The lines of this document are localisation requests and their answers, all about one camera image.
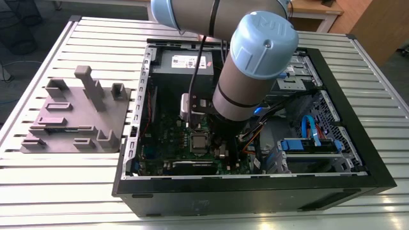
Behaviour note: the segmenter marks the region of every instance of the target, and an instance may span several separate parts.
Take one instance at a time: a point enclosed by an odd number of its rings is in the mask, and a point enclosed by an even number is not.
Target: yellow wire
[[[245,150],[245,148],[249,146],[249,144],[252,143],[252,141],[254,140],[254,138],[256,138],[256,136],[258,135],[258,133],[261,132],[261,129],[254,133],[254,135],[253,135],[253,137],[252,137],[252,139],[250,139],[250,141],[248,142],[248,144],[245,145],[245,147],[242,148],[242,150],[241,151],[244,151]]]

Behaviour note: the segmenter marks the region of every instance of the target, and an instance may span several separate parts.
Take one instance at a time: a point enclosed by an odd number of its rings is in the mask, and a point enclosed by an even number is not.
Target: light blue joint cap
[[[266,11],[245,15],[232,36],[230,52],[240,71],[260,80],[277,78],[298,45],[289,21]]]
[[[150,0],[150,8],[156,21],[180,30],[173,16],[172,0]]]

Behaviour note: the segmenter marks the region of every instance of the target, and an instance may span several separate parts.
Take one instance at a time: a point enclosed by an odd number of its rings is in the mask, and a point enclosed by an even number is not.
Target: power supply label
[[[185,56],[185,55],[174,55],[172,57],[172,68],[188,68],[193,69],[196,65],[196,56]],[[201,57],[200,59],[200,69],[205,69],[205,56]]]

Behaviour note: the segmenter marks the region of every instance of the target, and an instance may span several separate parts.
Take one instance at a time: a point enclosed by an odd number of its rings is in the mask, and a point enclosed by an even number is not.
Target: slotted aluminum surface
[[[76,65],[89,65],[103,87],[137,88],[145,40],[196,40],[146,21],[83,18],[69,22],[0,131],[0,228],[51,229],[382,229],[409,224],[409,119],[402,103],[360,44],[340,34],[300,32],[300,46],[318,48],[397,188],[322,212],[137,218],[110,196],[118,154],[23,154],[20,143],[47,97],[49,79],[69,86]]]

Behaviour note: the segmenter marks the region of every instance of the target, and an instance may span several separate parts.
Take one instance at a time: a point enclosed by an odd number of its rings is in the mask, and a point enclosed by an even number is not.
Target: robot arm
[[[230,52],[213,94],[229,121],[248,120],[285,70],[298,45],[286,20],[289,0],[152,0],[158,23],[230,40]]]

